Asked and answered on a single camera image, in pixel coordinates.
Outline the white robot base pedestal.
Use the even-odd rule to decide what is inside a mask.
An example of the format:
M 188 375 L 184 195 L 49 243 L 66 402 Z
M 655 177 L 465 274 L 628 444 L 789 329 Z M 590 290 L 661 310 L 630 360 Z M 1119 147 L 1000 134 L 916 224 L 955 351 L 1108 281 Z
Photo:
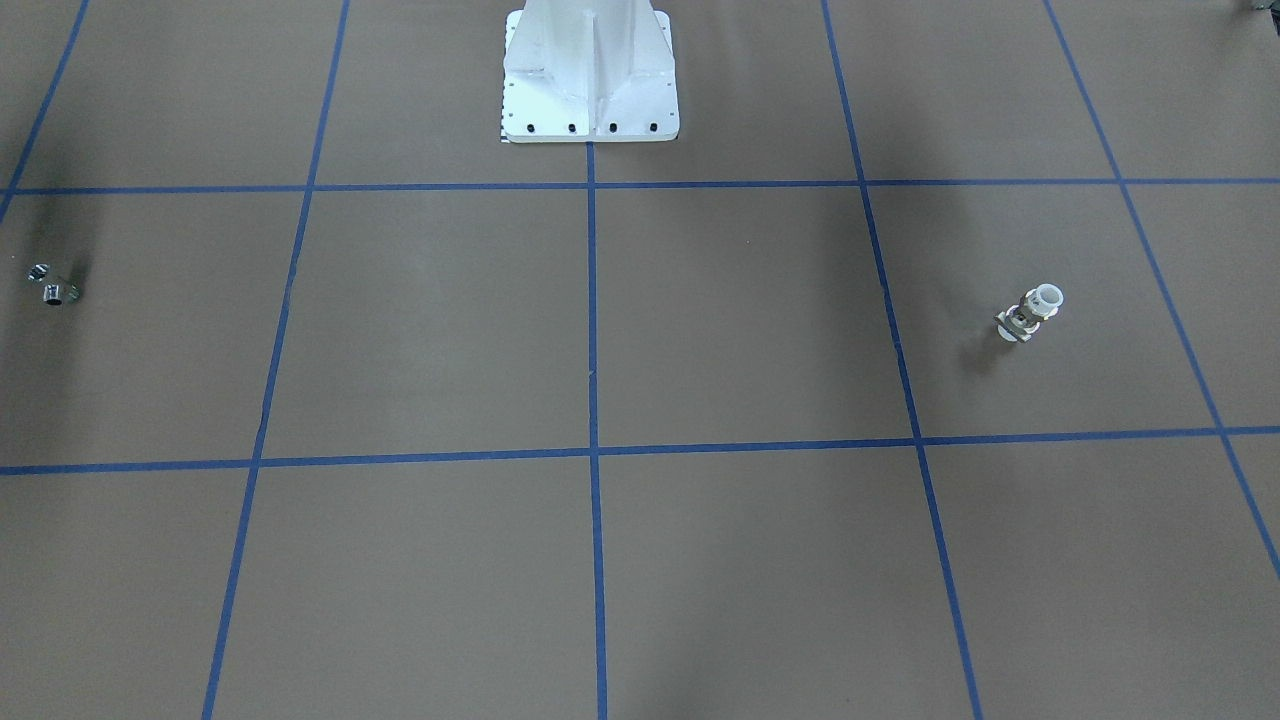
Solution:
M 672 22 L 649 1 L 526 1 L 504 22 L 500 140 L 645 143 L 680 135 Z

